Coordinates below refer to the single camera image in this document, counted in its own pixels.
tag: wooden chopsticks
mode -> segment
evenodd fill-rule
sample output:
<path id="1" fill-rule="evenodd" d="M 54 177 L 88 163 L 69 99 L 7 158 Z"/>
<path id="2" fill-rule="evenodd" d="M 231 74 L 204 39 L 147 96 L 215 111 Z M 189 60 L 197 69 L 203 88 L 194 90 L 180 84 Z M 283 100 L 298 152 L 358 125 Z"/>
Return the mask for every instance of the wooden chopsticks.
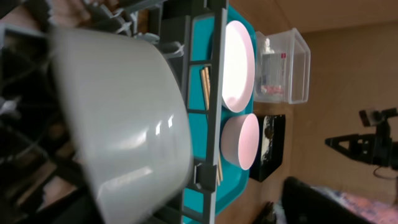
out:
<path id="1" fill-rule="evenodd" d="M 205 107 L 206 110 L 209 110 L 209 102 L 210 102 L 210 76 L 209 76 L 209 68 L 205 67 L 200 71 L 201 74 L 201 84 L 203 87 L 203 95 L 205 99 Z M 221 181 L 223 181 L 223 168 L 221 166 L 221 156 L 218 154 L 218 168 L 217 168 L 217 185 L 220 186 Z"/>

